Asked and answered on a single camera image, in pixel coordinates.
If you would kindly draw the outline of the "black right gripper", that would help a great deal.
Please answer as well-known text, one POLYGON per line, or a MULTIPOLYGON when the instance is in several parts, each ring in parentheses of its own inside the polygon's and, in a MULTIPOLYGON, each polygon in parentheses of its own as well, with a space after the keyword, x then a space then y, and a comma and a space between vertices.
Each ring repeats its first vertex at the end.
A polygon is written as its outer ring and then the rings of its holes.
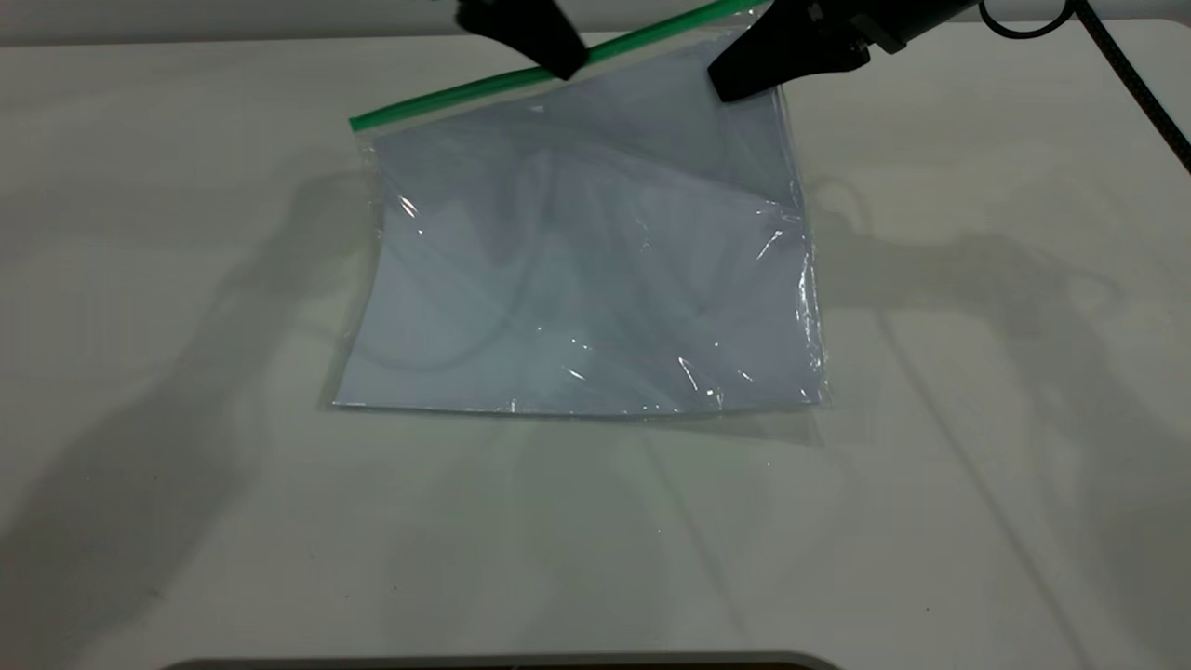
POLYGON ((796 79, 852 73, 868 46, 902 51, 975 1, 774 1, 709 67, 721 101, 744 101, 796 79))

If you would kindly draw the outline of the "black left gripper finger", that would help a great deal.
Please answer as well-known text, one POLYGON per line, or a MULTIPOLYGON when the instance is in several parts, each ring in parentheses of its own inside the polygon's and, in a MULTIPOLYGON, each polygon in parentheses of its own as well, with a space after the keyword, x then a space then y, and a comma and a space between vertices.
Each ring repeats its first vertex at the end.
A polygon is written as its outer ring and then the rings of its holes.
MULTIPOLYGON (((507 46, 509 21, 503 15, 501 1, 459 1, 455 19, 464 33, 482 35, 507 46)), ((557 79, 570 80, 570 77, 557 79)))
POLYGON ((554 77, 572 77, 590 51, 555 1, 501 1, 509 21, 507 46, 554 77))

